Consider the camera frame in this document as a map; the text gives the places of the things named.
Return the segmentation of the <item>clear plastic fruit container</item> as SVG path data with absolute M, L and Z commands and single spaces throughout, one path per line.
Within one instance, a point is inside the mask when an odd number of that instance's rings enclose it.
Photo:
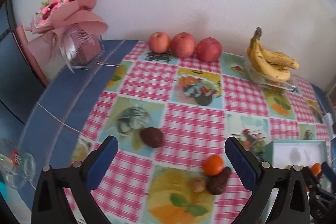
M 297 81 L 293 76 L 290 77 L 288 81 L 280 82 L 278 80 L 273 80 L 270 77 L 267 77 L 260 72 L 256 71 L 252 66 L 252 63 L 249 59 L 244 61 L 244 69 L 249 76 L 249 78 L 257 85 L 260 85 L 264 88 L 277 88 L 286 90 L 289 92 L 298 91 Z

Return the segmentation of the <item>white tray with teal rim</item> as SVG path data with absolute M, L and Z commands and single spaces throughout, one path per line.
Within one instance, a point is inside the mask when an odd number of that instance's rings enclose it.
M 310 168 L 317 162 L 322 164 L 324 161 L 326 161 L 326 157 L 326 144 L 324 141 L 280 139 L 274 140 L 264 147 L 263 161 L 269 162 L 275 168 L 284 169 L 287 165 L 296 165 L 301 170 L 305 166 Z M 318 187 L 324 190 L 320 182 Z M 264 210 L 262 215 L 265 213 L 269 215 L 277 193 L 277 189 L 272 191 L 271 197 L 269 199 L 269 207 Z

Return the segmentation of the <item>orange tangerine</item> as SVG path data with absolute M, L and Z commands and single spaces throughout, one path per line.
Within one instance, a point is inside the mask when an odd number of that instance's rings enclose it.
M 219 155 L 209 156 L 202 164 L 202 170 L 207 176 L 216 176 L 224 168 L 224 160 Z
M 322 166 L 321 163 L 317 162 L 310 167 L 312 174 L 318 176 L 321 173 Z

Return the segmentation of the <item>clear square vase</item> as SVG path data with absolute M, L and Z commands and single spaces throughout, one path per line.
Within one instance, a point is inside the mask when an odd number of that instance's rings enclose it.
M 88 69 L 102 51 L 99 36 L 89 34 L 78 24 L 63 35 L 60 44 L 62 58 L 72 73 L 75 69 Z

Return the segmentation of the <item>red apple nearest bananas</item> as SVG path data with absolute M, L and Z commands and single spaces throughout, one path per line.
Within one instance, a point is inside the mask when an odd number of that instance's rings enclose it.
M 214 38 L 202 39 L 196 49 L 197 58 L 207 63 L 217 61 L 221 53 L 222 45 Z

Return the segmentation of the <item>blue underlying tablecloth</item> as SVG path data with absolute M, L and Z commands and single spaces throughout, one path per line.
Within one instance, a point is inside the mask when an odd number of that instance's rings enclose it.
M 37 80 L 18 51 L 1 48 L 1 138 L 35 160 L 31 181 L 19 184 L 19 200 L 9 201 L 14 215 L 29 222 L 35 187 L 42 168 L 70 164 L 77 139 L 101 92 L 135 40 L 105 40 L 104 52 L 89 69 L 61 69 L 47 87 Z

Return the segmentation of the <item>middle red apple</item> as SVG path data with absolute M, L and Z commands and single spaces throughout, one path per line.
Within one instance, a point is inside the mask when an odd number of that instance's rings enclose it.
M 175 57 L 184 59 L 194 54 L 195 46 L 196 43 L 192 34 L 181 32 L 174 36 L 170 44 L 170 49 Z

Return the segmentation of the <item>pink checkered fruit tablecloth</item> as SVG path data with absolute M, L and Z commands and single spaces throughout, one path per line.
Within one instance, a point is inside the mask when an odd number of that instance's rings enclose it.
M 235 173 L 214 196 L 191 191 L 193 177 L 207 178 L 203 162 L 219 155 L 224 167 L 228 137 L 258 159 L 274 140 L 330 138 L 312 87 L 262 89 L 248 80 L 244 58 L 222 53 L 219 61 L 155 55 L 138 42 L 123 57 L 91 110 L 72 160 L 83 160 L 108 136 L 118 153 L 92 196 L 109 223 L 231 223 L 250 192 Z M 159 128 L 163 143 L 145 145 L 142 129 Z

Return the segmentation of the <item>lower yellow banana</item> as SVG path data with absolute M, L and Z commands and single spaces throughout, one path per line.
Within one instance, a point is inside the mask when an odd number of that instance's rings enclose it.
M 266 61 L 264 55 L 261 53 L 260 41 L 256 38 L 250 40 L 248 48 L 248 57 L 256 71 L 262 75 L 279 82 L 285 82 L 291 77 L 291 73 L 288 69 L 272 65 Z

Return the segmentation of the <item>large dark avocado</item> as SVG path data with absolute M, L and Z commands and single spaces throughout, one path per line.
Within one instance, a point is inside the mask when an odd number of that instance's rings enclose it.
M 140 137 L 142 142 L 151 148 L 158 148 L 163 143 L 163 133 L 159 128 L 144 128 L 140 132 Z

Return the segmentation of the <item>far pale red apple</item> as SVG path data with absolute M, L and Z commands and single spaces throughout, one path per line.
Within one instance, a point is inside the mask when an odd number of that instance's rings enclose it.
M 150 36 L 148 43 L 152 52 L 161 54 L 169 50 L 171 39 L 165 32 L 155 32 Z

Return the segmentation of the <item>glass mug with logo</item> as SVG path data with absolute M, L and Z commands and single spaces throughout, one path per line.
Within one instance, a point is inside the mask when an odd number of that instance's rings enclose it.
M 36 174 L 33 155 L 1 138 L 1 169 L 9 187 L 20 189 L 26 182 L 32 182 Z

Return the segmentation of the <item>upper spotted banana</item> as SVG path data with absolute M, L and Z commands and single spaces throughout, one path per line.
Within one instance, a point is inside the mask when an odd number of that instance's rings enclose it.
M 280 65 L 290 69 L 299 69 L 299 63 L 293 57 L 290 57 L 283 52 L 275 52 L 265 49 L 260 42 L 261 36 L 262 29 L 260 27 L 257 27 L 253 37 L 259 41 L 261 53 L 265 57 L 266 61 L 271 64 Z

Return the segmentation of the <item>pink wrapped flower bouquet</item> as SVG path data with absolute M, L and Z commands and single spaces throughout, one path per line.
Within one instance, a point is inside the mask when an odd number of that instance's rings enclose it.
M 93 12 L 96 3 L 97 0 L 43 2 L 40 11 L 33 16 L 30 26 L 26 28 L 28 32 L 37 36 L 29 41 L 25 48 L 38 65 L 47 65 L 56 56 L 62 57 L 60 44 L 63 35 L 76 24 L 89 34 L 100 36 L 106 32 L 108 25 L 102 17 Z

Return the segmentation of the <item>white power strip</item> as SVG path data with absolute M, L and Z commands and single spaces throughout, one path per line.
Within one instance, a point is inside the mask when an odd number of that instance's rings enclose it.
M 330 139 L 334 139 L 335 135 L 334 135 L 334 129 L 333 129 L 333 125 L 334 125 L 334 121 L 333 121 L 333 117 L 330 113 L 326 113 L 323 116 L 323 121 L 327 126 L 327 132 L 329 134 Z

